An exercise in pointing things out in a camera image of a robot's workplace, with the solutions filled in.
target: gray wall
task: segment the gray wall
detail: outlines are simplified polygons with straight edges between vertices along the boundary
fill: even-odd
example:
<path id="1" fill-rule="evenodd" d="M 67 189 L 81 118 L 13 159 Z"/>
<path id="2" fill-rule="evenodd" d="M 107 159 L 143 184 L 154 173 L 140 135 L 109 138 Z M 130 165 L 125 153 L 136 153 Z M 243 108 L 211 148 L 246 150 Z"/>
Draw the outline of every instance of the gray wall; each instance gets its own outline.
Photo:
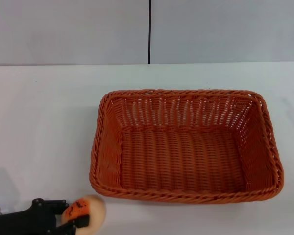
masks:
<path id="1" fill-rule="evenodd" d="M 294 0 L 152 0 L 152 63 L 294 61 Z"/>
<path id="2" fill-rule="evenodd" d="M 0 0 L 0 65 L 145 64 L 148 0 Z"/>

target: white tabletop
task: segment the white tabletop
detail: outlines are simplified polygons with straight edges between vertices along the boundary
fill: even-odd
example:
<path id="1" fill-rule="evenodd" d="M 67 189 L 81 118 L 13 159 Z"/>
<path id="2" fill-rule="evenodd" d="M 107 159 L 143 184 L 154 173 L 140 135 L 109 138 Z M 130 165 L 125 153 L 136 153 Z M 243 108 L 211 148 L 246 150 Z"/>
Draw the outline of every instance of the white tabletop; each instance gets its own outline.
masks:
<path id="1" fill-rule="evenodd" d="M 264 202 L 163 204 L 105 197 L 99 235 L 294 234 L 294 62 L 0 67 L 0 206 L 73 201 L 95 191 L 90 152 L 98 105 L 112 90 L 241 89 L 267 102 L 285 186 Z"/>

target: wicker basket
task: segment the wicker basket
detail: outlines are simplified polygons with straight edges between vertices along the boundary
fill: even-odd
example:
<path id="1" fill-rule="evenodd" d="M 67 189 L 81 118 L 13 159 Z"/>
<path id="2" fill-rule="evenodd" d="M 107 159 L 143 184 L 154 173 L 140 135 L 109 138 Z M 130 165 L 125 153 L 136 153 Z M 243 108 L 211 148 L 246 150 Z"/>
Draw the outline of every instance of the wicker basket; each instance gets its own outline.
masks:
<path id="1" fill-rule="evenodd" d="M 105 196 L 219 204 L 272 198 L 284 173 L 260 95 L 133 90 L 100 103 L 90 181 Z"/>

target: dark vertical line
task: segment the dark vertical line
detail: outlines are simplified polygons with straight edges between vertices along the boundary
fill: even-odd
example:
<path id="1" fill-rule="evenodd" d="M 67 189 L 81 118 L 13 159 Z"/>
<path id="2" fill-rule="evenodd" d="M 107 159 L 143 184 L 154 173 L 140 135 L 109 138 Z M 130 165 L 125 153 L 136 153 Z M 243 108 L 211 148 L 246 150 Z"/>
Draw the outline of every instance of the dark vertical line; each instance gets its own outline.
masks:
<path id="1" fill-rule="evenodd" d="M 151 0 L 149 0 L 148 64 L 150 64 L 150 39 L 151 39 Z"/>

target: beige ball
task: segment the beige ball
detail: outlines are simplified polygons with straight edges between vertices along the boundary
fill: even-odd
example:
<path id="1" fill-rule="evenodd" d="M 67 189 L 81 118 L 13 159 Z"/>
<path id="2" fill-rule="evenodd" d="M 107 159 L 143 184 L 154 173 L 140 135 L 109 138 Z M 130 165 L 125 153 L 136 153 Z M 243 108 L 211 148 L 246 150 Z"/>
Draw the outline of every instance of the beige ball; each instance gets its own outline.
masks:
<path id="1" fill-rule="evenodd" d="M 77 229 L 76 235 L 93 235 L 102 226 L 106 215 L 104 201 L 98 196 L 89 195 L 76 200 L 61 215 L 61 224 L 87 214 L 89 225 Z"/>

